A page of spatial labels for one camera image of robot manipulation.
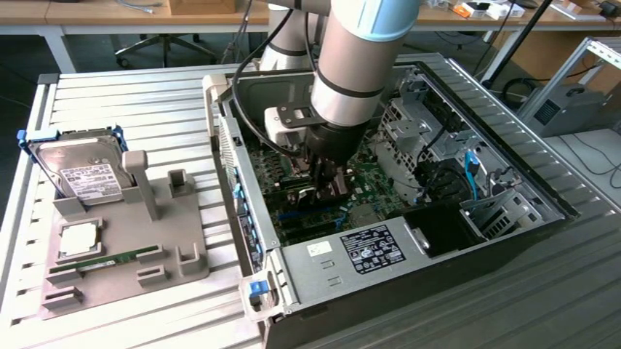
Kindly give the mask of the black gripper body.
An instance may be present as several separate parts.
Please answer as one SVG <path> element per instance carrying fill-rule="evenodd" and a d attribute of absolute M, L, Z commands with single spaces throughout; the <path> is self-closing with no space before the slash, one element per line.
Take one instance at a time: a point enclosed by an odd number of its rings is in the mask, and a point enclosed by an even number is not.
<path fill-rule="evenodd" d="M 359 152 L 364 139 L 364 124 L 341 127 L 336 124 L 316 124 L 308 128 L 305 143 L 321 159 L 345 165 Z"/>

